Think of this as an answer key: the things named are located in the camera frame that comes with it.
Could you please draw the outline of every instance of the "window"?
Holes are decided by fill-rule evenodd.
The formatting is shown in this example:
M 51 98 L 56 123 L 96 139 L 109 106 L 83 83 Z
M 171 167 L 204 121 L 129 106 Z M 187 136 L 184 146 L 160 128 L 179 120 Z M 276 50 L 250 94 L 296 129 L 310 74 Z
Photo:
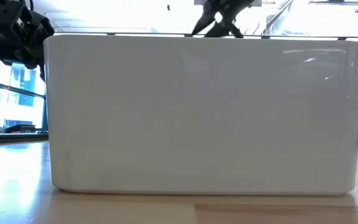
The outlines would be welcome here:
M 0 62 L 0 84 L 45 94 L 45 83 L 40 78 L 39 68 L 29 70 L 21 64 L 7 66 Z
M 0 127 L 34 124 L 42 128 L 44 99 L 0 89 Z

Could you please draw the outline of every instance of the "wooden table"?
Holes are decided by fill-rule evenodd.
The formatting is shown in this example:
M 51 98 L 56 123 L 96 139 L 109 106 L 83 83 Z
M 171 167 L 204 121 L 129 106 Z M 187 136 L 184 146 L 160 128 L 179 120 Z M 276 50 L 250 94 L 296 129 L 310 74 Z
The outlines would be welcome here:
M 48 147 L 0 146 L 0 223 L 358 223 L 358 170 L 338 197 L 71 194 L 51 185 Z

